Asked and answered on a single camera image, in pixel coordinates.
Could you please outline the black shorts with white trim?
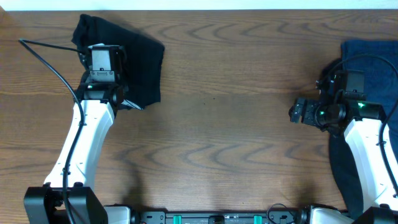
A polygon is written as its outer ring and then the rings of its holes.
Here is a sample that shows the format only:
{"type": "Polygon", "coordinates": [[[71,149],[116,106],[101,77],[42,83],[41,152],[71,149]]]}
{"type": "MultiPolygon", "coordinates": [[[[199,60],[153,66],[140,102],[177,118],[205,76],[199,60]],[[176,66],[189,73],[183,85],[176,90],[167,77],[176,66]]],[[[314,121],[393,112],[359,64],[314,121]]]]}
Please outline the black shorts with white trim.
{"type": "Polygon", "coordinates": [[[118,25],[87,14],[80,15],[72,42],[78,50],[95,44],[124,47],[123,74],[128,91],[118,106],[120,110],[143,110],[160,101],[160,74],[165,51],[162,42],[129,24],[118,25]]]}

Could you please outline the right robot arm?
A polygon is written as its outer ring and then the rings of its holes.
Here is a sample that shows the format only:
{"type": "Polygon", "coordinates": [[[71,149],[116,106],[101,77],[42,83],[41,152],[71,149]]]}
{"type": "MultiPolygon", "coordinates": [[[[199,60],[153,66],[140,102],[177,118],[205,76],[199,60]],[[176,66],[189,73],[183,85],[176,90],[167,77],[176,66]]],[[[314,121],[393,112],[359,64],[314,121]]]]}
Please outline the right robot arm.
{"type": "Polygon", "coordinates": [[[296,223],[397,223],[397,161],[387,138],[386,115],[367,101],[362,78],[333,77],[317,82],[319,100],[297,98],[293,123],[343,135],[354,158],[363,194],[363,214],[349,218],[335,208],[309,205],[296,223]]]}

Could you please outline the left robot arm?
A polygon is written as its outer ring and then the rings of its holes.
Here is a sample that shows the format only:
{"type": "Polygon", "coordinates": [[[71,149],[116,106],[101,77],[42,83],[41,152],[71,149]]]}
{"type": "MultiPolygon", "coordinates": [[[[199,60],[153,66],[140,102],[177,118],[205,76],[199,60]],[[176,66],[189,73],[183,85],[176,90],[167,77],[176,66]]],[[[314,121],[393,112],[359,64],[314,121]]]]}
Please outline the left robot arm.
{"type": "Polygon", "coordinates": [[[103,206],[94,193],[104,139],[127,90],[124,48],[96,44],[79,53],[86,71],[74,100],[62,151],[41,187],[29,187],[24,207],[30,223],[130,223],[126,205],[103,206]]]}

